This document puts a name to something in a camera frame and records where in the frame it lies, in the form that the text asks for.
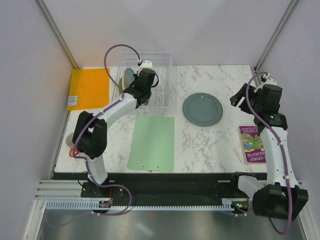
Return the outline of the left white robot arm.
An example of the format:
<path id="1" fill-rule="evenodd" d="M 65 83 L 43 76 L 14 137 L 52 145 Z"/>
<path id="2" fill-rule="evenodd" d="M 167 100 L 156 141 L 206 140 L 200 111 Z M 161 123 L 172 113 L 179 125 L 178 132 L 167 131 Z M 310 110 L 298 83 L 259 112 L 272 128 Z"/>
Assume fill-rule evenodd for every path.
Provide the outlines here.
<path id="1" fill-rule="evenodd" d="M 110 191 L 110 185 L 105 181 L 108 173 L 103 159 L 109 127 L 141 105 L 147 105 L 152 88 L 157 86 L 153 82 L 158 76 L 151 68 L 141 67 L 133 77 L 134 81 L 121 96 L 96 115 L 87 111 L 81 112 L 73 133 L 72 157 L 85 161 L 89 179 L 93 182 L 92 191 L 99 197 L 106 196 Z"/>

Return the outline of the cream and blue plate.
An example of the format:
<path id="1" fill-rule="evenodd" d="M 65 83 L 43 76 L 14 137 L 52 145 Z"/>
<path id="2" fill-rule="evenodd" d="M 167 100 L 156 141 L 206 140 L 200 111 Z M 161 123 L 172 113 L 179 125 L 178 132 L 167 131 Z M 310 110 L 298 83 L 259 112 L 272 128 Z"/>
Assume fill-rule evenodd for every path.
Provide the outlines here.
<path id="1" fill-rule="evenodd" d="M 123 90 L 127 89 L 130 86 L 130 84 L 135 80 L 134 74 L 135 72 L 132 68 L 126 68 L 124 70 L 121 78 L 121 84 L 122 84 Z"/>

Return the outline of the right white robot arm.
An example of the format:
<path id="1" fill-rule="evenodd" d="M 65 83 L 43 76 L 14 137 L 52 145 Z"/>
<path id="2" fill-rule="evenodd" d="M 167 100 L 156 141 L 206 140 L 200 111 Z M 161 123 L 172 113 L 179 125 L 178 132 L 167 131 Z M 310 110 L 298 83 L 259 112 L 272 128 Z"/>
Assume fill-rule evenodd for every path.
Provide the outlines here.
<path id="1" fill-rule="evenodd" d="M 254 124 L 265 151 L 267 179 L 260 183 L 252 173 L 235 172 L 229 191 L 235 197 L 252 199 L 256 216 L 295 220 L 309 200 L 308 191 L 299 187 L 288 150 L 288 124 L 279 113 L 282 88 L 264 84 L 261 88 L 245 83 L 229 100 L 232 106 L 254 115 Z"/>

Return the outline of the grey-blue plate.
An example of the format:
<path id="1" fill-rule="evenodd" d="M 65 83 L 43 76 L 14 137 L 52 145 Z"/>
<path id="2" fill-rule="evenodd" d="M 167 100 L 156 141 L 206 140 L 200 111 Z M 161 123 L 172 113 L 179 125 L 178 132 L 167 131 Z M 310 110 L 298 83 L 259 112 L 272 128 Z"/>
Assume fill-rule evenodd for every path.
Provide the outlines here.
<path id="1" fill-rule="evenodd" d="M 182 104 L 184 117 L 199 127 L 217 124 L 223 116 L 223 106 L 213 95 L 197 92 L 188 96 Z"/>

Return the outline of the green plate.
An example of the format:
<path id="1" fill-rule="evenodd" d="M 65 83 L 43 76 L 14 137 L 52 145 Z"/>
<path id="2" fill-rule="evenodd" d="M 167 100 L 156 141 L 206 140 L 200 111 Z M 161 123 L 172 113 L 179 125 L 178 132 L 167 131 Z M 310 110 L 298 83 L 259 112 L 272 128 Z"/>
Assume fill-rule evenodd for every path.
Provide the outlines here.
<path id="1" fill-rule="evenodd" d="M 118 85 L 119 85 L 119 90 L 118 90 L 118 92 L 119 92 L 119 94 L 121 95 L 122 92 L 123 92 L 123 90 L 124 90 L 124 84 L 123 84 L 123 78 L 122 78 L 122 77 L 119 79 Z"/>

